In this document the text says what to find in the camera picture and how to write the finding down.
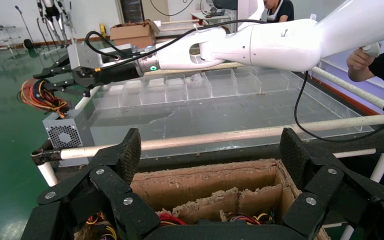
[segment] transparent acrylic bin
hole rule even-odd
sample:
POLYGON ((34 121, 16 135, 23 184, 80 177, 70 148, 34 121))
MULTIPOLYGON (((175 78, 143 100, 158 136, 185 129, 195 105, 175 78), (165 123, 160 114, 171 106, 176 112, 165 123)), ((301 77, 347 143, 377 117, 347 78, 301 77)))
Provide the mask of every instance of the transparent acrylic bin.
POLYGON ((209 71, 205 73, 211 84, 211 96, 213 98, 236 96, 238 84, 231 69, 209 71))
POLYGON ((160 104, 166 102, 166 78, 164 76, 145 76, 140 91, 142 104, 160 104))
POLYGON ((102 98, 95 98, 93 99, 93 105, 95 106, 96 110, 119 108, 119 96, 114 95, 102 98))
POLYGON ((125 82, 121 96, 119 96, 120 106, 127 107, 142 105, 140 96, 142 88, 143 83, 140 78, 125 82))
POLYGON ((237 94, 248 95, 258 94, 261 91, 261 82, 250 72, 236 73, 237 94))
POLYGON ((211 85, 203 72, 191 72, 184 75, 187 99, 208 99, 211 97, 211 85))
POLYGON ((184 74, 168 75, 165 81, 165 98, 167 103, 188 100, 184 74))
POLYGON ((302 79, 287 70, 269 70, 258 72, 258 80, 261 81, 261 92, 277 92, 298 89, 302 79))
POLYGON ((254 76, 256 76, 256 77, 258 76, 258 72, 252 66, 244 66, 244 67, 234 68, 233 72, 234 72, 235 76, 237 74, 244 74, 244 73, 251 73, 251 74, 254 74, 254 76))

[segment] red wire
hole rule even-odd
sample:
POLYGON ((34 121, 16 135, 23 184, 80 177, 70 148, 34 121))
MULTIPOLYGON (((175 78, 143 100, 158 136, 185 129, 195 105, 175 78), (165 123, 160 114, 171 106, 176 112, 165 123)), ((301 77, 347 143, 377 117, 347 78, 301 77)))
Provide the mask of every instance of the red wire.
POLYGON ((180 225, 187 225, 184 221, 182 221, 179 218, 177 218, 177 217, 175 217, 169 213, 166 213, 166 212, 161 213, 159 215, 159 220, 163 221, 163 222, 167 222, 167 220, 168 220, 168 221, 173 221, 173 222, 180 224, 180 225))

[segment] cardboard box on shelf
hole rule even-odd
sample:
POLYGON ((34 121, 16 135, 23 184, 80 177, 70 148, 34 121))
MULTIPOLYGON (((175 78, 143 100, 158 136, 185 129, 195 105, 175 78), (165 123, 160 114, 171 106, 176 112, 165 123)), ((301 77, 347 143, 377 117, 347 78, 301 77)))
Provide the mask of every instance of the cardboard box on shelf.
POLYGON ((132 44, 138 48, 155 45, 155 35, 160 29, 153 21, 115 25, 110 29, 110 39, 115 45, 132 44))
MULTIPOLYGON (((131 183, 156 212, 167 211, 187 224, 224 222, 224 212, 255 216, 275 209, 282 222, 301 194, 279 160, 258 160, 137 173, 131 183)), ((324 229, 317 240, 329 240, 324 229)))

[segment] debris in tray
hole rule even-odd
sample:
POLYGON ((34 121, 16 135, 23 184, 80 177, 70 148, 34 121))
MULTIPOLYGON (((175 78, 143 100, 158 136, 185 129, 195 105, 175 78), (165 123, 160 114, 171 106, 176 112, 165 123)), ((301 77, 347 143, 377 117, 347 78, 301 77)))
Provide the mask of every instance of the debris in tray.
POLYGON ((155 87, 164 87, 164 78, 157 78, 157 79, 152 79, 148 83, 148 88, 155 88, 155 87))
POLYGON ((181 78, 167 79, 168 86, 176 86, 185 84, 181 78))
POLYGON ((194 74, 191 77, 186 77, 184 79, 184 81, 186 82, 186 84, 198 84, 198 83, 203 83, 204 82, 204 78, 201 75, 201 73, 197 73, 197 74, 194 74))

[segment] epoxy floor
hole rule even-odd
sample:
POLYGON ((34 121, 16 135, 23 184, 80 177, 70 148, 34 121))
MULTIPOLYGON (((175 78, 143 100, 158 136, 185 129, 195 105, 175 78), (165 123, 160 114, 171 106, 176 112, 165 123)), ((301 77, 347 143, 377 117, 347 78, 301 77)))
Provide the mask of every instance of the epoxy floor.
MULTIPOLYGON (((30 158, 30 153, 47 137, 42 124, 45 115, 18 102, 16 94, 24 81, 40 73, 43 67, 51 66, 59 56, 54 54, 44 59, 31 57, 24 49, 13 54, 0 51, 0 240, 20 239, 30 212, 37 205, 36 197, 47 188, 30 158)), ((66 94, 63 97, 74 103, 80 99, 66 94)), ((342 231, 329 230, 329 233, 335 236, 332 239, 339 239, 342 231)))

